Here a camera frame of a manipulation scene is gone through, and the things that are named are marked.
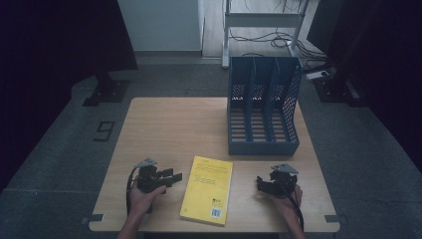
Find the white power strip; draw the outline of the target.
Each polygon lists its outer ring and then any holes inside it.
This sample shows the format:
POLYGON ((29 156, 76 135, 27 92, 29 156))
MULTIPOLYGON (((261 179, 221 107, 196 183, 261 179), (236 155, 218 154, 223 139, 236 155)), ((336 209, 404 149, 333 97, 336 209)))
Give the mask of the white power strip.
POLYGON ((318 71, 318 72, 306 74, 306 78, 307 78, 307 80, 311 81, 311 80, 314 80, 314 79, 327 77, 328 75, 329 75, 329 72, 327 72, 327 71, 318 71))

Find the person's right hand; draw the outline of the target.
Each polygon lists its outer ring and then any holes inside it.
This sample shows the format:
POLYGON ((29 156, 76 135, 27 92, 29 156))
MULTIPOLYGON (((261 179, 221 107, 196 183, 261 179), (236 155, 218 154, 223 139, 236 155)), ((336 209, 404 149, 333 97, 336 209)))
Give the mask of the person's right hand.
MULTIPOLYGON (((303 191, 299 185, 295 187, 295 191, 291 194, 291 197, 294 199, 298 207, 301 207, 303 191)), ((298 214, 296 212, 296 206, 288 197, 281 198, 271 196, 271 200, 275 204, 278 212, 282 215, 285 220, 298 217, 298 214)))

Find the yellow book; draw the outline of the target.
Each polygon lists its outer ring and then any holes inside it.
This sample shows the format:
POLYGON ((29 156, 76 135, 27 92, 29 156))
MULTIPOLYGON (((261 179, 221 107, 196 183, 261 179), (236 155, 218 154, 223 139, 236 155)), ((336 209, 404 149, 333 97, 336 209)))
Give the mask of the yellow book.
POLYGON ((196 155, 180 209, 183 219, 226 224, 233 163, 196 155))

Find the black stand base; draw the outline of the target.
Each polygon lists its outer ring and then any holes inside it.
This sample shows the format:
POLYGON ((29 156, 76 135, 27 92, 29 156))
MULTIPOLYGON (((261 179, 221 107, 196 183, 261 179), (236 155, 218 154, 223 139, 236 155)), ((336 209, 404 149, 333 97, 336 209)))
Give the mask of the black stand base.
POLYGON ((345 103, 352 108, 366 106, 352 83, 351 74, 344 68, 318 72, 313 84, 322 103, 345 103))
POLYGON ((108 72, 96 73, 95 77, 98 84, 93 94, 85 99, 84 107, 97 107, 100 103, 122 102, 130 81, 113 80, 108 72))

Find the white metal desk frame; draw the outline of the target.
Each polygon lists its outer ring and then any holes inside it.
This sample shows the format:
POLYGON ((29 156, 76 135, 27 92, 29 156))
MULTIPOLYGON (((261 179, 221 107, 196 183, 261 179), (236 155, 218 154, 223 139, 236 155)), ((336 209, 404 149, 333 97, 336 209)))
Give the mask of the white metal desk frame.
POLYGON ((229 31, 231 28, 292 28, 295 30, 292 40, 288 43, 291 56, 296 57, 297 43, 302 29, 310 0, 304 0, 298 13, 235 13, 231 12, 231 0, 223 0, 223 45, 222 68, 230 66, 229 31))

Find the dark curtain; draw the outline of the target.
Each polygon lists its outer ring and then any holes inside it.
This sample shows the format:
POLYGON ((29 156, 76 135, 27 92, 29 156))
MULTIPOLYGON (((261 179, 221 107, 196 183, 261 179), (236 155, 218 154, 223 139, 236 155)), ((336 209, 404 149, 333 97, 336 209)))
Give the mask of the dark curtain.
POLYGON ((117 0, 0 0, 0 192, 74 84, 136 68, 117 0))
POLYGON ((422 0, 317 0, 308 40, 422 172, 422 0))

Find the blue file rack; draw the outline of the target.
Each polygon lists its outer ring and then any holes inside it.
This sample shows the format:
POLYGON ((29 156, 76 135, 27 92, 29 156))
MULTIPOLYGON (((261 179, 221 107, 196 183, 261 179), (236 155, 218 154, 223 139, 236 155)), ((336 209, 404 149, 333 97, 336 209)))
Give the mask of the blue file rack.
POLYGON ((227 122, 231 155, 292 155, 303 67, 295 57, 230 59, 227 122))

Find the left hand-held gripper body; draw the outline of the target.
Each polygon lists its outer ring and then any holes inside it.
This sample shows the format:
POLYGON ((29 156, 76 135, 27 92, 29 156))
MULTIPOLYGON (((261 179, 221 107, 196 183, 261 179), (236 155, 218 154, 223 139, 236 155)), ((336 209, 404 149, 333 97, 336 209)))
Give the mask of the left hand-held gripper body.
POLYGON ((156 164, 154 159, 147 158, 134 166, 138 170, 136 181, 140 191, 149 193, 163 185, 163 172, 157 169, 156 164))

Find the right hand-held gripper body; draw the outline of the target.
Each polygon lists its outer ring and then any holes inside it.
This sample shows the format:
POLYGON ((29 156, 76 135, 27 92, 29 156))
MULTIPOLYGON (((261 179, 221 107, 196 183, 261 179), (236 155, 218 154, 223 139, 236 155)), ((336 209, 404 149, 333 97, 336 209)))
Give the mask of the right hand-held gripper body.
POLYGON ((273 194, 281 197, 291 195, 295 191, 299 172, 286 163, 274 165, 272 169, 270 178, 273 181, 273 194))

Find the person's left hand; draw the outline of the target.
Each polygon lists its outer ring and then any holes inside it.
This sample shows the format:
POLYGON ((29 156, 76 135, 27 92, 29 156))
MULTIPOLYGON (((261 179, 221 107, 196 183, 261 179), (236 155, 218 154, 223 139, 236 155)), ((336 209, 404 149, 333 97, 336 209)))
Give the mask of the person's left hand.
POLYGON ((129 193, 130 209, 128 215, 136 217, 144 215, 149 210, 149 207, 152 205, 155 198, 158 195, 163 194, 166 189, 167 187, 163 185, 154 189, 152 192, 145 193, 134 185, 129 193))

